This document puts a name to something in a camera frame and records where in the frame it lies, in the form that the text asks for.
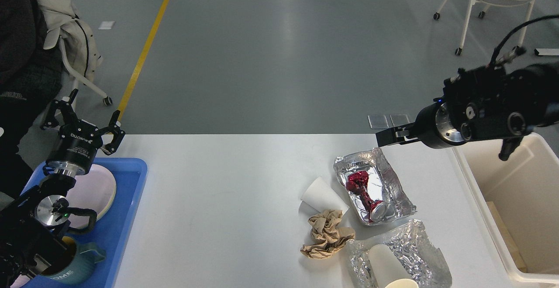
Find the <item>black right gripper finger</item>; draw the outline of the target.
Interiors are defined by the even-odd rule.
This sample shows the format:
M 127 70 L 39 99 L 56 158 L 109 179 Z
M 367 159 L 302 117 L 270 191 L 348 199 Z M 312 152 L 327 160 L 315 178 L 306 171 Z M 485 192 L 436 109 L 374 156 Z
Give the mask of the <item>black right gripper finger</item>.
M 417 142 L 417 137 L 411 136 L 411 128 L 413 126 L 414 123 L 408 123 L 397 127 L 383 129 L 375 133 L 377 147 L 385 147 L 394 144 L 404 145 Z

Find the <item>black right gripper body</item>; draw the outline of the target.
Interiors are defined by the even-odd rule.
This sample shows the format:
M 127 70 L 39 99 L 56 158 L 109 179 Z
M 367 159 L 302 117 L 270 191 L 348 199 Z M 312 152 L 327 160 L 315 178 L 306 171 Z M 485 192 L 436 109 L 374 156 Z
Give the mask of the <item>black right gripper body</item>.
M 446 103 L 434 103 L 423 108 L 411 127 L 411 137 L 433 149 L 459 146 L 466 143 L 453 126 Z

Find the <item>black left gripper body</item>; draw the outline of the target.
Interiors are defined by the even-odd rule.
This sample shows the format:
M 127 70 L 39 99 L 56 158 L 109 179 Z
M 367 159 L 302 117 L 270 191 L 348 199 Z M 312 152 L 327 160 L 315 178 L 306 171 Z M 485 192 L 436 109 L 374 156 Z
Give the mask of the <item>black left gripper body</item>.
M 102 144 L 99 128 L 88 122 L 67 123 L 59 129 L 59 141 L 45 165 L 67 169 L 70 175 L 87 175 Z

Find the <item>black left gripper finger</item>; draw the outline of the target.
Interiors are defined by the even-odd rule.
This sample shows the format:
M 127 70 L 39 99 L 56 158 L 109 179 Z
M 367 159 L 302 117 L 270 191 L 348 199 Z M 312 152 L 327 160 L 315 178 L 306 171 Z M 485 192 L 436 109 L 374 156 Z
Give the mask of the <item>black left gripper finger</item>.
M 78 89 L 73 89 L 68 97 L 51 101 L 40 124 L 40 129 L 59 129 L 65 125 L 75 127 L 78 123 L 78 117 L 72 105 L 77 95 Z
M 106 127 L 102 127 L 98 129 L 97 131 L 97 135 L 100 137 L 107 134 L 113 136 L 111 141 L 108 143 L 104 143 L 102 141 L 102 145 L 100 146 L 100 149 L 103 151 L 105 155 L 114 154 L 118 150 L 120 143 L 124 139 L 125 131 L 121 129 L 121 125 L 119 121 L 120 113 L 121 113 L 120 110 L 114 111 L 112 116 L 110 117 L 108 125 Z

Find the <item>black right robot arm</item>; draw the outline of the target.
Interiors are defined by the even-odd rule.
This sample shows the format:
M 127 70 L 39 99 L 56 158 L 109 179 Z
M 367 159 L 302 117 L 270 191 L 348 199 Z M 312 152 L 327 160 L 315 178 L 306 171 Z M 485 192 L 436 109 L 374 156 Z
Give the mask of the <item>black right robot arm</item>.
M 536 127 L 558 123 L 558 63 L 539 63 L 507 73 L 504 65 L 523 55 L 524 47 L 499 58 L 511 36 L 546 15 L 513 28 L 494 48 L 487 65 L 458 69 L 444 81 L 443 95 L 423 108 L 414 122 L 376 133 L 378 147 L 421 142 L 433 149 L 469 142 L 502 140 L 498 157 L 507 161 Z

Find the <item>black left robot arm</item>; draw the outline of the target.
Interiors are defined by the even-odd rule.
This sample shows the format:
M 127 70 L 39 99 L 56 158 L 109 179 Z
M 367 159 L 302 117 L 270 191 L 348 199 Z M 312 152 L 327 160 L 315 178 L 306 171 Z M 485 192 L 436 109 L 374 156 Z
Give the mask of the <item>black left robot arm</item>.
M 0 275 L 8 288 L 21 275 L 30 279 L 54 265 L 69 251 L 66 233 L 92 232 L 97 222 L 93 209 L 70 206 L 67 193 L 76 176 L 89 173 L 98 150 L 114 154 L 125 132 L 116 110 L 106 127 L 81 120 L 72 108 L 78 89 L 52 101 L 41 125 L 57 128 L 54 145 L 43 166 L 44 178 L 1 210 Z

